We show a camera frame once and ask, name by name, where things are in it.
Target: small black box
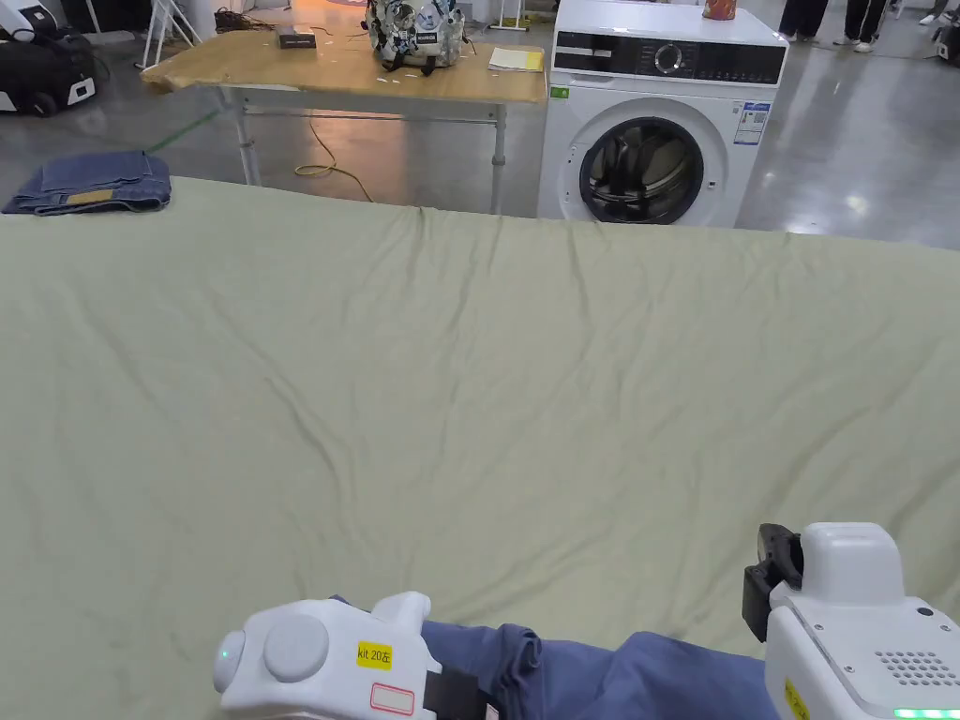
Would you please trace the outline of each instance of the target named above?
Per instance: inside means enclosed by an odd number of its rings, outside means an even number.
[[[292,47],[317,47],[317,36],[309,28],[277,25],[276,39],[280,44],[280,50]]]

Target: control panel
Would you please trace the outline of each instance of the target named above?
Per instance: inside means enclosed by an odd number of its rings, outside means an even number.
[[[771,45],[561,32],[554,64],[614,75],[775,85],[785,56],[786,48]]]

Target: person's leg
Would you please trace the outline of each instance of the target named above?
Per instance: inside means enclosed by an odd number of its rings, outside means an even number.
[[[797,28],[797,32],[804,37],[814,37],[820,30],[820,23],[824,21],[828,0],[806,0],[804,17]]]
[[[804,0],[786,0],[783,6],[783,14],[780,16],[779,30],[783,35],[792,36],[797,33],[802,19],[801,10],[804,6]]]
[[[940,15],[944,13],[944,10],[947,9],[948,0],[937,0],[930,11],[926,14],[923,20],[920,21],[921,25],[929,25],[934,20],[936,20]]]
[[[867,10],[863,15],[863,24],[860,26],[860,42],[873,44],[876,40],[876,29],[880,26],[880,18],[887,9],[887,0],[869,0]]]
[[[863,17],[867,13],[868,5],[870,0],[847,0],[847,15],[843,26],[844,37],[849,40],[860,37],[860,26],[863,25]]]

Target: wooden table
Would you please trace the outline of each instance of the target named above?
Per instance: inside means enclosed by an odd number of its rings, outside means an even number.
[[[457,64],[438,68],[430,77],[415,67],[387,72],[366,36],[318,34],[317,45],[316,50],[280,50],[272,33],[227,33],[152,67],[141,77],[160,92],[197,84],[221,88],[236,123],[244,175],[253,185],[260,184],[260,170],[247,122],[251,105],[493,125],[491,213],[499,214],[507,105],[545,103],[542,72],[491,71],[487,66],[494,45],[482,42],[474,43],[475,53],[464,44]]]

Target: washing machine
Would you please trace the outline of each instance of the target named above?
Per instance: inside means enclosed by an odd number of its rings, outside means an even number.
[[[788,47],[745,10],[564,0],[538,215],[733,227]]]

